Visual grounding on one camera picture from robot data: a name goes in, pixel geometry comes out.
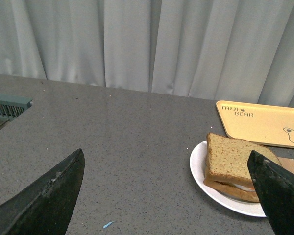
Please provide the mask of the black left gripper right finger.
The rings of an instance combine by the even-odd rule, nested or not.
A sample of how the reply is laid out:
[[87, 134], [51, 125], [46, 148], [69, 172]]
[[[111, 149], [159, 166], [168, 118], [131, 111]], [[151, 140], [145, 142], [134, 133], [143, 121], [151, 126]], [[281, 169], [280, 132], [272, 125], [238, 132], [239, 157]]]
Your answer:
[[276, 235], [294, 235], [294, 174], [253, 150], [247, 167]]

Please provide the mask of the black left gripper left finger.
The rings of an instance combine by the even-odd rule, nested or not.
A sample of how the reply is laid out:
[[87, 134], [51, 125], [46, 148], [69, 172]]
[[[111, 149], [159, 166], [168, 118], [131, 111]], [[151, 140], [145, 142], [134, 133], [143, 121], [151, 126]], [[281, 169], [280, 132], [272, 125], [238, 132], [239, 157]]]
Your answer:
[[84, 169], [84, 154], [78, 149], [0, 205], [0, 235], [64, 235]]

